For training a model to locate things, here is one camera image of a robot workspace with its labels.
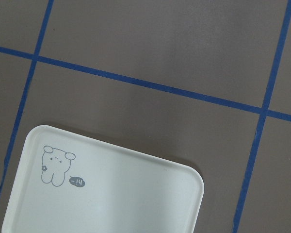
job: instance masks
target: cartoon character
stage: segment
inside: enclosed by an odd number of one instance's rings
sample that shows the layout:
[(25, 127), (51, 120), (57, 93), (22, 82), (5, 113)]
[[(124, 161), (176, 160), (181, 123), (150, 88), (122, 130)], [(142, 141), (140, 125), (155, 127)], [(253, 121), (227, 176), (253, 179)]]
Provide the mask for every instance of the cartoon character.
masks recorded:
[(75, 154), (50, 146), (44, 146), (42, 156), (41, 180), (58, 187), (64, 183), (65, 173), (70, 169), (71, 161), (76, 158)]

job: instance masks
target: speech bubble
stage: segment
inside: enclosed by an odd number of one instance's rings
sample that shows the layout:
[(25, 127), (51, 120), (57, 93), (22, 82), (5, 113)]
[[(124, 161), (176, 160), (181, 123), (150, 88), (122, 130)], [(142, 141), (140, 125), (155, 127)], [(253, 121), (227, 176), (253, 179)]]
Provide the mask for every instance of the speech bubble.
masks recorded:
[(77, 177), (77, 176), (75, 176), (75, 177), (70, 176), (70, 177), (71, 177), (69, 179), (70, 184), (72, 184), (76, 187), (79, 187), (79, 188), (84, 187), (85, 181), (82, 178)]

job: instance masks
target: gray floor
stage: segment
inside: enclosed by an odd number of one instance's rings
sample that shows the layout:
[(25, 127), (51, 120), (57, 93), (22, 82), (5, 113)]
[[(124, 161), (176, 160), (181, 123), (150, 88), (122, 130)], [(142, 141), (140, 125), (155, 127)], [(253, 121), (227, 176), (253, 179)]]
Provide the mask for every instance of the gray floor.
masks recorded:
[[(0, 46), (33, 54), (47, 4), (0, 0)], [(55, 0), (39, 55), (260, 108), (286, 6)], [(0, 51), (0, 183), (30, 65)], [(259, 114), (42, 62), (26, 100), (0, 229), (25, 137), (48, 124), (192, 166), (205, 183), (194, 232), (232, 231)], [(270, 109), (291, 114), (291, 23)], [(266, 118), (239, 233), (291, 233), (287, 119)]]

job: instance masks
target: white plastic tray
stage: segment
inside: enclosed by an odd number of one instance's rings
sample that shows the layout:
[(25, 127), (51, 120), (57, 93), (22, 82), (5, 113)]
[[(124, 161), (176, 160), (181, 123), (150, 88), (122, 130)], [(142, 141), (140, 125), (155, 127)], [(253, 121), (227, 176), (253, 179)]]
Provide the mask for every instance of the white plastic tray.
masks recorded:
[(38, 126), (2, 233), (192, 233), (203, 193), (191, 167)]

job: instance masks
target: blue line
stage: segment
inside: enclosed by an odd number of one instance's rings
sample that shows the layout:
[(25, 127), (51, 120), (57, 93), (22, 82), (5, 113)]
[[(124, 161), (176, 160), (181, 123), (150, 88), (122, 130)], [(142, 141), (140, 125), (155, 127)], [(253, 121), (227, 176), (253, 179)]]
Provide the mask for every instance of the blue line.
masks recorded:
[(18, 108), (17, 115), (16, 115), (16, 118), (15, 118), (14, 127), (13, 127), (13, 130), (12, 130), (10, 142), (9, 142), (9, 145), (8, 145), (8, 148), (7, 148), (7, 152), (6, 152), (6, 155), (5, 155), (5, 159), (4, 159), (4, 170), (3, 170), (2, 180), (1, 180), (1, 184), (0, 184), (0, 196), (1, 196), (2, 188), (3, 188), (3, 184), (4, 184), (7, 168), (9, 166), (9, 162), (10, 162), (10, 159), (11, 159), (11, 154), (12, 154), (15, 138), (16, 138), (16, 135), (17, 135), (19, 123), (20, 123), (20, 120), (21, 120), (21, 117), (22, 117), (22, 114), (23, 114), (23, 111), (24, 111), (26, 100), (27, 100), (30, 83), (32, 81), (32, 77), (33, 77), (34, 70), (35, 70), (35, 67), (36, 67), (36, 64), (37, 64), (37, 59), (38, 59), (38, 56), (39, 56), (39, 52), (41, 50), (43, 37), (44, 37), (45, 31), (46, 31), (46, 27), (47, 27), (47, 24), (48, 24), (48, 21), (49, 21), (49, 16), (50, 16), (50, 12), (51, 12), (51, 9), (52, 9), (52, 6), (53, 6), (53, 2), (54, 2), (54, 0), (49, 0), (48, 1), (48, 5), (47, 5), (47, 8), (46, 8), (45, 15), (44, 15), (44, 18), (43, 18), (43, 21), (42, 21), (42, 25), (41, 25), (41, 29), (40, 29), (40, 34), (39, 34), (39, 37), (38, 37), (38, 40), (37, 40), (37, 43), (36, 43), (36, 46), (35, 46), (34, 54), (32, 56), (32, 62), (31, 62), (31, 66), (30, 66), (30, 69), (29, 69), (29, 73), (28, 73), (28, 76), (27, 76), (26, 83), (25, 83), (23, 95), (22, 95), (20, 103), (19, 103), (19, 108)]
[(271, 74), (270, 74), (269, 81), (268, 81), (267, 88), (266, 88), (264, 101), (263, 101), (263, 105), (262, 105), (262, 110), (261, 110), (258, 124), (257, 124), (256, 135), (255, 135), (255, 138), (254, 138), (253, 143), (252, 143), (246, 172), (245, 172), (244, 179), (242, 182), (242, 189), (240, 192), (240, 196), (239, 196), (236, 211), (235, 211), (235, 216), (234, 216), (234, 220), (233, 220), (234, 225), (233, 225), (233, 230), (232, 230), (233, 233), (237, 233), (239, 223), (240, 223), (240, 220), (242, 217), (243, 207), (244, 207), (245, 199), (247, 196), (248, 187), (250, 184), (253, 167), (254, 167), (257, 152), (259, 149), (259, 144), (261, 141), (261, 136), (262, 136), (266, 116), (267, 116), (268, 111), (269, 111), (268, 108), (270, 105), (272, 93), (273, 93), (274, 86), (275, 86), (275, 81), (276, 81), (276, 76), (278, 73), (281, 55), (282, 55), (285, 41), (287, 38), (290, 19), (291, 19), (291, 0), (288, 0), (284, 20), (282, 23), (281, 32), (280, 32), (280, 36), (279, 36), (279, 40), (278, 40), (278, 45), (277, 45), (277, 49), (276, 49), (276, 53), (275, 53), (275, 57), (274, 57), (274, 61), (273, 61), (273, 66), (272, 66)]
[(166, 86), (166, 85), (162, 85), (158, 83), (152, 83), (152, 82), (148, 82), (148, 81), (144, 81), (144, 80), (140, 80), (136, 78), (131, 78), (124, 75), (119, 75), (119, 74), (114, 74), (114, 73), (110, 73), (103, 70), (84, 67), (77, 64), (63, 62), (63, 61), (59, 61), (59, 60), (55, 60), (55, 59), (51, 59), (47, 57), (39, 56), (38, 61), (50, 64), (50, 65), (54, 65), (54, 66), (64, 67), (64, 68), (88, 73), (88, 74), (98, 75), (100, 77), (105, 77), (108, 79), (130, 83), (133, 85), (138, 85), (138, 86), (143, 86), (143, 87), (147, 87), (147, 88), (151, 88), (151, 89), (155, 89), (155, 90), (159, 90), (163, 92), (168, 92), (168, 93), (172, 93), (179, 96), (185, 96), (185, 97), (189, 97), (196, 100), (203, 100), (210, 103), (215, 103), (215, 104), (219, 104), (219, 105), (223, 105), (223, 106), (227, 106), (231, 108), (236, 108), (236, 109), (240, 109), (240, 110), (244, 110), (244, 111), (248, 111), (252, 113), (259, 114), (261, 110), (261, 108), (259, 107), (251, 106), (248, 104), (243, 104), (243, 103), (225, 100), (225, 99), (221, 99), (221, 98), (217, 98), (213, 96), (203, 95), (203, 94), (199, 94), (192, 91), (186, 91), (186, 90), (175, 88), (175, 87), (170, 87), (170, 86)]
[(0, 47), (0, 52), (6, 53), (6, 54), (9, 54), (9, 55), (14, 55), (14, 56), (17, 56), (17, 57), (32, 59), (32, 54), (30, 54), (30, 53), (21, 52), (21, 51), (17, 51), (17, 50), (12, 50), (12, 49), (8, 49), (8, 48), (4, 48), (4, 47)]
[(291, 115), (269, 110), (267, 116), (281, 120), (291, 121)]

